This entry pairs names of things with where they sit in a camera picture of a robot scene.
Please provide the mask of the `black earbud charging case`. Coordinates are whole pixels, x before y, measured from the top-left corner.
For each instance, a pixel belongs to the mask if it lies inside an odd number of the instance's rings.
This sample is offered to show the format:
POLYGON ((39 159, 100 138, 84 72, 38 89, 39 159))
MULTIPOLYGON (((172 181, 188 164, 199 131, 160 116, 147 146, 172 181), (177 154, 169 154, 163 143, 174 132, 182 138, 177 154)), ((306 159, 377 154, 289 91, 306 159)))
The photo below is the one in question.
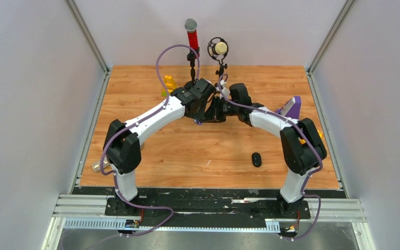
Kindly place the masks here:
POLYGON ((261 159, 261 154, 258 152, 254 152, 251 155, 252 158, 252 164, 254 167, 260 167, 262 165, 262 159, 261 159))

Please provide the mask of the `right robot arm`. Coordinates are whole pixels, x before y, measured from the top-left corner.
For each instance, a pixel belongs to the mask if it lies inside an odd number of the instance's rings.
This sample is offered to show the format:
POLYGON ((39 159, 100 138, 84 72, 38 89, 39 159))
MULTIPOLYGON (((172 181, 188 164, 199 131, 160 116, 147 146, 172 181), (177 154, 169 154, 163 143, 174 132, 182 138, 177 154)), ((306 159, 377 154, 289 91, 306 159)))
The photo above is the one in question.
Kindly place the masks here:
POLYGON ((249 124, 263 129, 281 140, 284 161, 288 167, 286 181, 280 189, 277 212, 282 217, 290 217, 297 211, 297 201, 302 198, 319 198, 305 191, 311 176, 323 169, 323 160, 328 152, 314 122, 282 116, 267 107, 250 100, 246 86, 237 83, 224 91, 224 80, 217 89, 226 104, 246 111, 249 124))

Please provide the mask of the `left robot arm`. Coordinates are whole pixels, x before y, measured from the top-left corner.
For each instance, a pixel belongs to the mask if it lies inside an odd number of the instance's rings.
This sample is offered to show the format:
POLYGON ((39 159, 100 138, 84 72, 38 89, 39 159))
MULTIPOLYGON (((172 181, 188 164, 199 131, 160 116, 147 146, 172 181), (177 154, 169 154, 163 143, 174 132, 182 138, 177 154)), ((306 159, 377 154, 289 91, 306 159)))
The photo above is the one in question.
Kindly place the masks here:
POLYGON ((203 78, 175 89, 166 99, 126 122, 114 120, 108 129, 102 159, 111 164, 119 209, 133 215, 139 208, 135 170, 139 166, 144 142, 155 132, 182 117, 200 120, 215 86, 203 78))

